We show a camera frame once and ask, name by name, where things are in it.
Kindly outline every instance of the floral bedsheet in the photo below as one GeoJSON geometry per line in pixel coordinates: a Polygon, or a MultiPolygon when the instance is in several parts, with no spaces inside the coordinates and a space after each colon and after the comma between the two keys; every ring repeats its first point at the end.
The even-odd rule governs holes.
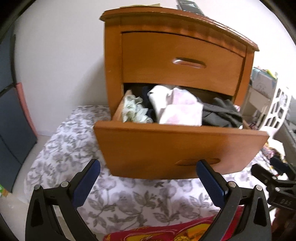
{"type": "MultiPolygon", "coordinates": [[[[96,121],[109,119],[107,106],[79,106],[62,122],[24,181],[28,202],[34,185],[57,187],[62,181],[70,181],[89,160],[96,158],[101,163],[101,173],[84,205],[78,208],[95,233],[173,225],[212,216],[219,211],[198,178],[141,180],[112,176],[93,132],[96,121]]],[[[250,173],[255,163],[269,169],[269,162],[259,152],[244,170],[224,175],[224,178],[235,181],[240,187],[253,188],[256,184],[264,187],[250,173]]]]}

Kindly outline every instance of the closed drawer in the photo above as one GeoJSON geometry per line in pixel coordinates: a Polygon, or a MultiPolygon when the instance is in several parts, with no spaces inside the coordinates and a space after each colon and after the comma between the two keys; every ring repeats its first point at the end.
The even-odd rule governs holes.
{"type": "Polygon", "coordinates": [[[112,175],[143,179],[195,178],[203,158],[221,174],[238,172],[268,139],[254,130],[115,120],[96,122],[94,132],[112,175]]]}
{"type": "Polygon", "coordinates": [[[243,58],[217,45],[176,34],[122,34],[123,82],[193,87],[234,96],[243,58]]]}

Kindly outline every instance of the tile floor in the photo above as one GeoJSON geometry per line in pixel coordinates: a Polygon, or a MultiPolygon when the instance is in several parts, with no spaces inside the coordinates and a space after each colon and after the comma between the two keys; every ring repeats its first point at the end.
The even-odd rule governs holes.
{"type": "MultiPolygon", "coordinates": [[[[24,194],[24,179],[49,138],[48,136],[38,136],[37,144],[31,150],[17,176],[12,194],[8,194],[7,197],[0,197],[0,213],[19,241],[25,241],[25,225],[29,207],[24,194]]],[[[274,212],[271,214],[272,220],[274,219],[274,212]]],[[[75,241],[65,221],[60,217],[58,217],[58,220],[65,236],[69,240],[75,241]]],[[[102,234],[95,235],[98,240],[102,240],[102,234]]]]}

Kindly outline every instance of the baseboard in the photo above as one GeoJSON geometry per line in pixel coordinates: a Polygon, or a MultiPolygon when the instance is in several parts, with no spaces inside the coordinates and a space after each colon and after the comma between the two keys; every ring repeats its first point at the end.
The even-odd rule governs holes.
{"type": "Polygon", "coordinates": [[[52,131],[37,131],[38,135],[51,137],[55,132],[52,131]]]}

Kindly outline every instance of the pale green ruffled fabric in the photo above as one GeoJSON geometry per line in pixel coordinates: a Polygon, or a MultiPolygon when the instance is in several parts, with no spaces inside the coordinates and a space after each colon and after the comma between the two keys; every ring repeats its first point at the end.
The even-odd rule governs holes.
{"type": "Polygon", "coordinates": [[[146,115],[148,108],[143,108],[141,97],[127,95],[124,98],[122,119],[123,122],[152,123],[152,119],[146,115]]]}

